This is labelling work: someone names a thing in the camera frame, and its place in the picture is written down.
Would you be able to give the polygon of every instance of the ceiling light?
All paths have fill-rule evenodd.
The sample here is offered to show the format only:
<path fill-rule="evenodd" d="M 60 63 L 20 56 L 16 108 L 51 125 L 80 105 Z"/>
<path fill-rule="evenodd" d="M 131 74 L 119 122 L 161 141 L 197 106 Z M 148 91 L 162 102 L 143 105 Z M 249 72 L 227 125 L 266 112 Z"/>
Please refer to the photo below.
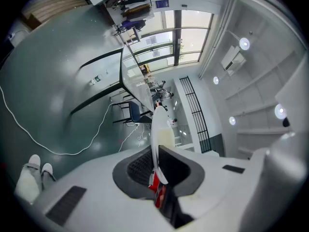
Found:
<path fill-rule="evenodd" d="M 278 104 L 275 107 L 275 115 L 278 119 L 285 119 L 286 118 L 286 113 L 284 108 L 281 106 L 281 104 Z"/>
<path fill-rule="evenodd" d="M 248 50 L 250 47 L 250 42 L 247 38 L 241 38 L 239 41 L 239 46 L 242 50 Z"/>
<path fill-rule="evenodd" d="M 219 80 L 218 77 L 215 76 L 215 77 L 213 78 L 213 82 L 214 82 L 215 84 L 219 84 L 220 80 Z"/>
<path fill-rule="evenodd" d="M 236 119 L 234 117 L 230 117 L 229 121 L 232 126 L 236 124 Z"/>

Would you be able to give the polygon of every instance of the white sneaker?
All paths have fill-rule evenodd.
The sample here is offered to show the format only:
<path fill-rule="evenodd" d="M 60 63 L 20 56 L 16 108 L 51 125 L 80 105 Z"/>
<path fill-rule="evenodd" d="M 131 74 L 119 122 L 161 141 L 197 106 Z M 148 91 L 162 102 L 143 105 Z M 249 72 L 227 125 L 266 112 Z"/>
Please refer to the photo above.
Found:
<path fill-rule="evenodd" d="M 41 159 L 38 155 L 32 155 L 29 159 L 29 163 L 37 164 L 40 167 Z"/>
<path fill-rule="evenodd" d="M 50 173 L 51 175 L 53 175 L 53 167 L 50 163 L 45 163 L 44 166 L 42 167 L 42 173 L 46 171 L 48 173 Z"/>

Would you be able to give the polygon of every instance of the desk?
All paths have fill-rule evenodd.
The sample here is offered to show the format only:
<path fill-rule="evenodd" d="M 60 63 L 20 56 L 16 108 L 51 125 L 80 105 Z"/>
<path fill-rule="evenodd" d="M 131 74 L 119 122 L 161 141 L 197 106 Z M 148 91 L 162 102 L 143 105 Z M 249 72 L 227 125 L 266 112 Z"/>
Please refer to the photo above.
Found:
<path fill-rule="evenodd" d="M 154 111 L 154 106 L 151 98 L 151 93 L 148 85 L 144 82 L 144 76 L 140 71 L 140 68 L 133 58 L 133 55 L 129 51 L 128 47 L 125 45 L 124 48 L 103 54 L 99 57 L 96 57 L 87 63 L 83 64 L 80 68 L 84 68 L 86 65 L 91 64 L 95 61 L 98 61 L 102 58 L 113 54 L 121 53 L 120 57 L 120 69 L 119 69 L 119 82 L 110 86 L 100 93 L 94 95 L 88 100 L 84 101 L 82 104 L 78 105 L 75 109 L 71 111 L 71 115 L 77 111 L 88 106 L 92 102 L 106 96 L 118 89 L 123 88 L 128 92 L 133 98 L 137 99 L 141 104 L 147 107 L 150 111 Z"/>

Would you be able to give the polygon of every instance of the chair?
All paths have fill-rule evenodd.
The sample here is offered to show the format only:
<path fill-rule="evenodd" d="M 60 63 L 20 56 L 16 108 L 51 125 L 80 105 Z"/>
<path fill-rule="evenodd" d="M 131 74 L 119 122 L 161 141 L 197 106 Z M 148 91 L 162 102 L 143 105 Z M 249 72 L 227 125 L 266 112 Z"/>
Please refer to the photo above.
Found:
<path fill-rule="evenodd" d="M 130 110 L 130 118 L 124 118 L 117 121 L 114 121 L 113 123 L 118 123 L 124 121 L 125 123 L 134 122 L 134 123 L 152 123 L 152 119 L 148 116 L 144 116 L 145 114 L 151 113 L 151 111 L 147 111 L 145 113 L 140 114 L 140 107 L 133 101 L 125 101 L 121 103 L 113 104 L 113 106 L 121 105 L 121 104 L 129 104 L 129 106 L 122 107 L 121 109 L 128 108 Z"/>

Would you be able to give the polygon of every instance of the window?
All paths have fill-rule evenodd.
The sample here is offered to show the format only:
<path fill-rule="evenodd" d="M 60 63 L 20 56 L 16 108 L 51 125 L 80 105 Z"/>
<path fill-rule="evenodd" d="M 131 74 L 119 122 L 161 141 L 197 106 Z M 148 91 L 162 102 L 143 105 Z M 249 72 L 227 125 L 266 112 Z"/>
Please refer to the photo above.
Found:
<path fill-rule="evenodd" d="M 151 72 L 199 61 L 212 14 L 202 11 L 161 11 L 146 21 L 140 42 L 128 40 L 139 65 L 148 64 Z"/>
<path fill-rule="evenodd" d="M 130 45 L 131 50 L 135 52 L 139 52 L 141 50 L 147 51 L 147 49 L 154 45 L 160 45 L 164 43 L 170 43 L 172 45 L 173 43 L 173 32 L 164 32 L 164 33 L 158 33 L 156 35 L 148 36 L 145 38 L 142 38 L 140 42 L 134 43 Z"/>
<path fill-rule="evenodd" d="M 179 63 L 187 63 L 187 62 L 197 62 L 199 58 L 200 52 L 198 53 L 189 53 L 182 54 L 179 57 Z"/>
<path fill-rule="evenodd" d="M 156 61 L 153 61 L 151 63 L 148 63 L 149 66 L 149 70 L 151 72 L 154 71 L 158 71 L 161 69 L 165 69 L 169 66 L 173 66 L 174 65 L 174 57 L 169 57 L 169 58 L 163 58 L 163 59 L 159 59 Z"/>
<path fill-rule="evenodd" d="M 207 31 L 207 29 L 182 29 L 180 52 L 201 51 Z"/>
<path fill-rule="evenodd" d="M 140 34 L 144 35 L 150 32 L 163 29 L 161 12 L 155 12 L 154 17 L 146 21 L 146 25 L 141 29 Z"/>
<path fill-rule="evenodd" d="M 145 62 L 147 60 L 150 60 L 152 58 L 157 58 L 161 56 L 170 55 L 173 53 L 173 46 L 167 46 L 155 50 L 150 50 L 145 53 L 141 53 L 139 55 L 135 55 L 135 58 L 139 63 Z"/>
<path fill-rule="evenodd" d="M 211 21 L 211 13 L 182 10 L 182 27 L 209 27 Z"/>

